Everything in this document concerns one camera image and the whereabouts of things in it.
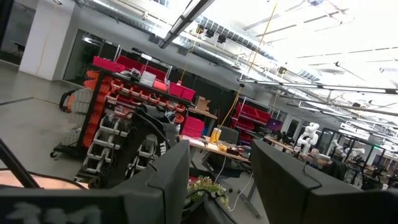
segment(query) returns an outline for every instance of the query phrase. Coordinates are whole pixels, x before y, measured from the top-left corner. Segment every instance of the computer monitor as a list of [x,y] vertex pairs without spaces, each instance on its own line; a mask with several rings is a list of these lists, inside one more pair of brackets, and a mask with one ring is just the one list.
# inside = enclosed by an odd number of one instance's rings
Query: computer monitor
[[282,129],[282,126],[284,125],[283,121],[279,121],[274,118],[270,118],[267,122],[267,128],[273,130],[273,131],[280,131]]

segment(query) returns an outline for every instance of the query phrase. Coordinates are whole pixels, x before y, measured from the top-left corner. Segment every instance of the office chair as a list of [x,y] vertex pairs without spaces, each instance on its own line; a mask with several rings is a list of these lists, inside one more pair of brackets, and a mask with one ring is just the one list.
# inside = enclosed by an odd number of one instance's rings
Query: office chair
[[[239,132],[237,130],[224,126],[220,127],[220,125],[217,128],[221,129],[221,134],[218,139],[219,141],[224,141],[230,144],[238,144]],[[225,156],[214,152],[208,152],[208,154],[203,158],[202,164],[208,170],[211,170],[213,175],[216,176],[220,173],[221,169],[223,170],[218,177],[218,182],[220,182],[222,185],[230,186],[229,184],[223,182],[222,179],[226,179],[229,177],[239,178],[241,176],[241,173],[244,172],[244,169],[242,169],[240,162],[235,162],[228,157],[225,158]],[[232,187],[230,187],[228,191],[231,193],[233,191]]]

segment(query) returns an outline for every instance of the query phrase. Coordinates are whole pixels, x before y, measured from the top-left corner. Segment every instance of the white robot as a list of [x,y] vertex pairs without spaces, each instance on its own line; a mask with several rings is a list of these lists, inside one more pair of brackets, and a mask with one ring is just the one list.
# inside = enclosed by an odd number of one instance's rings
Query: white robot
[[304,133],[297,140],[296,146],[294,147],[294,151],[295,152],[301,151],[301,145],[304,145],[303,153],[306,154],[310,149],[310,147],[315,145],[318,141],[318,135],[315,134],[318,128],[319,124],[317,123],[310,123],[310,125],[305,127]]
[[[343,149],[343,146],[340,146],[337,143],[337,139],[333,140],[333,144],[336,146],[336,150],[338,152],[340,152],[340,154],[343,156],[343,158],[345,158],[347,156],[349,148]],[[363,154],[365,154],[365,149],[363,149],[363,148],[354,148],[351,151],[351,154],[348,156],[348,159],[351,159],[351,158],[354,158],[354,157],[356,157],[358,155],[363,155]]]

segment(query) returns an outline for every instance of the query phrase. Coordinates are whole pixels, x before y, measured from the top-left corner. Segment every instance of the computer screen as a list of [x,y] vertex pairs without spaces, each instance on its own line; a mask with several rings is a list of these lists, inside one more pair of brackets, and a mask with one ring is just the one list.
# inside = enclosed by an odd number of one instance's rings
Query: computer screen
[[267,122],[267,128],[273,130],[273,131],[280,131],[282,129],[282,126],[284,125],[283,121],[279,121],[274,118],[270,118]]
[[189,142],[107,190],[1,189],[0,223],[180,223]]
[[398,223],[398,192],[364,192],[254,139],[254,181],[269,223]]

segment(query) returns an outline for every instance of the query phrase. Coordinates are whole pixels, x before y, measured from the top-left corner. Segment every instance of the gray floor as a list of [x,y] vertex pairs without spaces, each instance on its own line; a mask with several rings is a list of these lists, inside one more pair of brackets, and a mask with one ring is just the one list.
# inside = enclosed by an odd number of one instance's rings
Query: gray floor
[[[67,114],[58,109],[61,95],[77,88],[66,82],[49,82],[25,73],[18,68],[0,62],[0,138],[8,145],[22,164],[32,172],[72,179],[81,166],[65,156],[50,158],[52,149],[60,142],[62,133],[74,125],[67,122]],[[34,97],[33,99],[2,105],[3,102]],[[202,154],[193,160],[201,167]],[[250,176],[227,179],[234,192],[229,195],[231,207]],[[251,184],[244,193],[247,195]],[[262,218],[258,220],[242,200],[238,200],[233,217],[238,223],[269,223],[262,202],[256,192],[253,200]]]

